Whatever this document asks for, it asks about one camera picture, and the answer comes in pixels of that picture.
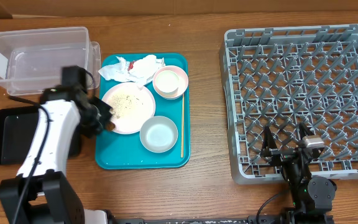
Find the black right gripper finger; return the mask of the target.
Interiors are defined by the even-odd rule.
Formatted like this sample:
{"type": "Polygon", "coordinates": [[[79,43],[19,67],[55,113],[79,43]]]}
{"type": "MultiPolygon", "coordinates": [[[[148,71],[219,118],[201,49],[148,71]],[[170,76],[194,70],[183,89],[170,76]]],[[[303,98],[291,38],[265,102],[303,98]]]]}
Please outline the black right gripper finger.
{"type": "Polygon", "coordinates": [[[299,124],[299,133],[300,133],[300,138],[303,139],[305,136],[313,136],[314,133],[310,130],[309,127],[307,127],[307,125],[302,122],[299,124]]]}
{"type": "Polygon", "coordinates": [[[278,149],[273,134],[269,126],[264,127],[264,140],[262,143],[262,151],[268,151],[269,149],[278,149]]]}

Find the brown food chunk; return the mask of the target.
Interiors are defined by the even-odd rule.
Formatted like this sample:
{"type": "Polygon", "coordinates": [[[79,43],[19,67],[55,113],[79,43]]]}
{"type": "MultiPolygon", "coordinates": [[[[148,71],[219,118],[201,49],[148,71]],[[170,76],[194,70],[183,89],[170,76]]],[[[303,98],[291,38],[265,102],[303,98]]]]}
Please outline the brown food chunk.
{"type": "Polygon", "coordinates": [[[115,124],[109,121],[105,125],[105,130],[113,131],[115,127],[116,127],[115,124]]]}

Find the pink plate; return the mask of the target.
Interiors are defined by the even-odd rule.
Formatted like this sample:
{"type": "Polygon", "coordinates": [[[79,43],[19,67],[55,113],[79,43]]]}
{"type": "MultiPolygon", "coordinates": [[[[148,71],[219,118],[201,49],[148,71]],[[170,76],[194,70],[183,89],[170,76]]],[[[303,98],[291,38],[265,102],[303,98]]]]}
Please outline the pink plate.
{"type": "Polygon", "coordinates": [[[112,107],[112,130],[118,134],[134,134],[155,114],[156,103],[151,91],[133,82],[120,83],[110,88],[102,100],[112,107]]]}

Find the red wrapper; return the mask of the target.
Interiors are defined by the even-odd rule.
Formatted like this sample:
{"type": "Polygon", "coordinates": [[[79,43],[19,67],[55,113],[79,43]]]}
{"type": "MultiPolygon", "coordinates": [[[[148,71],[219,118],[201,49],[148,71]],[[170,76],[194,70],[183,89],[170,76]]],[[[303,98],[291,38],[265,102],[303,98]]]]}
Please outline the red wrapper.
{"type": "Polygon", "coordinates": [[[132,62],[129,63],[128,70],[133,69],[134,63],[135,63],[134,61],[132,61],[132,62]]]}

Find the white napkin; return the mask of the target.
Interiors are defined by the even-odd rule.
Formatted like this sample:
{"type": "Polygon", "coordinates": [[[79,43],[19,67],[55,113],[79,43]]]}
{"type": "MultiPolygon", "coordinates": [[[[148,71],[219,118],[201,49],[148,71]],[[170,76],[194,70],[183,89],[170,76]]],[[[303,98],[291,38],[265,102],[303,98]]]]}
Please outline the white napkin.
{"type": "Polygon", "coordinates": [[[117,82],[134,82],[139,85],[150,83],[155,72],[165,66],[164,58],[157,58],[156,55],[146,55],[139,60],[133,60],[134,67],[128,70],[129,63],[124,57],[118,57],[118,63],[106,65],[99,69],[99,74],[105,80],[114,80],[117,82]]]}

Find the grey bowl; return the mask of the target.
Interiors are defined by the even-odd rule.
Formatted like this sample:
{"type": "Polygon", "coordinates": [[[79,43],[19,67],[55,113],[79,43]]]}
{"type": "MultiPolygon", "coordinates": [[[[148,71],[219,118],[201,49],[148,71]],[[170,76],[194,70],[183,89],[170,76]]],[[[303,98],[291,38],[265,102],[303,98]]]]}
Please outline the grey bowl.
{"type": "Polygon", "coordinates": [[[169,151],[177,142],[176,124],[165,116],[154,116],[148,119],[140,129],[140,141],[150,152],[169,151]]]}

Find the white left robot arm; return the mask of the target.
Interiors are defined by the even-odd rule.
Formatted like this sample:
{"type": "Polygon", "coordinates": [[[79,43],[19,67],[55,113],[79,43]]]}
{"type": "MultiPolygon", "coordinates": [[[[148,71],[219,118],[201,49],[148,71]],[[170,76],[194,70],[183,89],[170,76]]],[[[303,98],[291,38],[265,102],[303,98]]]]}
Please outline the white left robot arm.
{"type": "Polygon", "coordinates": [[[87,210],[66,177],[73,136],[87,138],[111,125],[111,107],[79,85],[46,89],[27,157],[15,178],[0,183],[9,223],[115,223],[109,210],[87,210]]]}

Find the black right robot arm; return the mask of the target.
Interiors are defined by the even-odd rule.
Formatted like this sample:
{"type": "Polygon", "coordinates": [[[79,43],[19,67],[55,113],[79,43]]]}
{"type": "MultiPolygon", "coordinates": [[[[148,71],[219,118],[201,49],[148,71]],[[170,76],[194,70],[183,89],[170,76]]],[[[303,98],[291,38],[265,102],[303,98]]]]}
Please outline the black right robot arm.
{"type": "Polygon", "coordinates": [[[280,168],[288,189],[265,201],[255,216],[256,223],[333,223],[333,217],[327,215],[333,208],[337,190],[334,181],[325,177],[313,177],[309,163],[317,159],[324,149],[324,141],[304,124],[299,124],[300,140],[292,150],[277,147],[268,126],[264,127],[264,141],[261,156],[270,159],[269,165],[280,168]],[[272,200],[291,193],[292,208],[284,208],[279,215],[262,215],[263,208],[272,200]]]}

